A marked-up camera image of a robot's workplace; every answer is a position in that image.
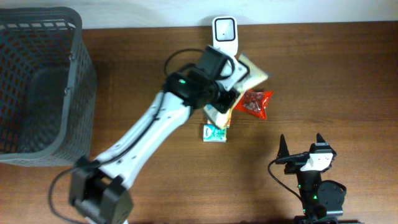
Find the orange package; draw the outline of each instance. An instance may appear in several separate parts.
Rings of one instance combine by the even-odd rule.
[[[273,91],[255,92],[248,90],[244,93],[234,110],[243,111],[253,114],[261,119],[266,120],[266,107],[271,99]]]

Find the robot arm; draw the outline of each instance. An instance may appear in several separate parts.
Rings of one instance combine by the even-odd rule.
[[[93,162],[82,158],[72,174],[69,202],[92,223],[127,223],[133,204],[128,189],[164,139],[197,109],[210,104],[227,112],[239,96],[234,85],[249,70],[208,46],[188,75],[183,67],[167,77],[144,116]]]

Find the red wrapper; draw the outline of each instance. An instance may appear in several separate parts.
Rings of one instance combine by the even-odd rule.
[[[234,110],[247,112],[266,120],[266,107],[272,94],[274,94],[273,91],[255,92],[248,90],[244,93]]]

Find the brown tabletop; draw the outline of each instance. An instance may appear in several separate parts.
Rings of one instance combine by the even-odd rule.
[[[267,173],[285,134],[290,153],[321,133],[337,152],[322,175],[345,184],[343,219],[398,220],[398,23],[239,26],[239,50],[271,78],[268,120],[235,111],[227,143],[203,143],[197,111],[141,170],[130,193],[130,222],[239,223],[291,219],[300,202]],[[91,156],[116,142],[145,112],[164,82],[172,52],[204,48],[210,27],[86,30],[98,74]],[[177,57],[170,70],[198,54]],[[0,164],[0,223],[63,223],[49,212],[47,189],[65,167]],[[272,170],[288,186],[295,176]],[[63,214],[69,178],[54,195]]]

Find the cable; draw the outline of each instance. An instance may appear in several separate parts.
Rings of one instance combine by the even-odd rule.
[[[51,212],[52,212],[56,217],[59,217],[60,219],[66,221],[66,222],[70,222],[70,223],[75,223],[75,224],[86,224],[86,223],[79,222],[79,221],[77,221],[77,220],[72,220],[72,219],[70,219],[70,218],[64,217],[63,215],[61,215],[61,214],[55,209],[54,204],[53,204],[53,200],[52,200],[52,195],[53,195],[53,191],[54,191],[55,185],[57,184],[57,182],[58,182],[62,177],[66,176],[66,175],[68,175],[68,174],[71,174],[72,172],[75,172],[75,171],[77,171],[78,169],[95,169],[95,168],[98,168],[98,167],[100,167],[100,166],[102,166],[102,165],[106,165],[106,164],[112,163],[112,162],[114,162],[114,161],[116,161],[116,160],[122,158],[122,156],[124,156],[125,154],[127,154],[127,153],[137,144],[137,142],[145,135],[145,133],[149,130],[149,128],[153,125],[153,123],[154,123],[155,121],[158,120],[157,116],[159,115],[160,109],[161,109],[162,106],[163,106],[163,101],[164,101],[165,94],[166,94],[166,93],[164,92],[163,95],[162,95],[162,99],[160,100],[159,107],[158,107],[158,109],[157,109],[157,111],[156,111],[154,117],[152,118],[152,121],[150,121],[150,123],[149,123],[148,126],[143,130],[143,132],[141,132],[140,135],[136,138],[136,140],[134,140],[134,142],[131,143],[129,147],[127,147],[125,150],[123,150],[123,152],[121,152],[120,154],[118,154],[118,155],[115,156],[114,158],[112,158],[112,159],[110,159],[110,160],[107,160],[107,161],[103,161],[103,162],[99,162],[99,163],[95,163],[95,164],[89,164],[89,165],[86,165],[86,166],[80,166],[80,167],[72,167],[72,168],[69,168],[69,169],[67,169],[67,170],[62,171],[61,173],[59,173],[59,174],[53,179],[53,181],[51,181],[50,188],[49,188],[49,193],[48,193],[48,195],[47,195],[47,201],[48,201],[48,203],[49,203],[49,207],[50,207]]]
[[[292,189],[290,189],[288,186],[286,186],[286,185],[284,185],[284,183],[282,183],[280,180],[278,180],[278,178],[276,178],[273,174],[272,174],[272,172],[271,172],[271,165],[273,164],[273,163],[275,163],[276,162],[276,159],[274,159],[273,161],[271,161],[269,164],[268,164],[268,173],[269,173],[269,175],[271,175],[271,177],[278,183],[278,184],[280,184],[281,186],[283,186],[286,190],[288,190],[289,192],[291,192],[292,194],[294,194],[298,199],[300,199],[300,201],[303,203],[303,200],[302,200],[302,198],[300,197],[300,195],[298,194],[298,193],[296,193],[296,192],[294,192]]]
[[[204,50],[202,49],[191,49],[191,48],[187,48],[187,49],[182,49],[182,50],[178,50],[174,53],[172,53],[164,62],[164,66],[163,66],[163,72],[164,75],[167,77],[169,74],[167,73],[167,66],[169,65],[170,61],[177,55],[179,55],[180,53],[184,53],[184,52],[201,52],[203,53]]]

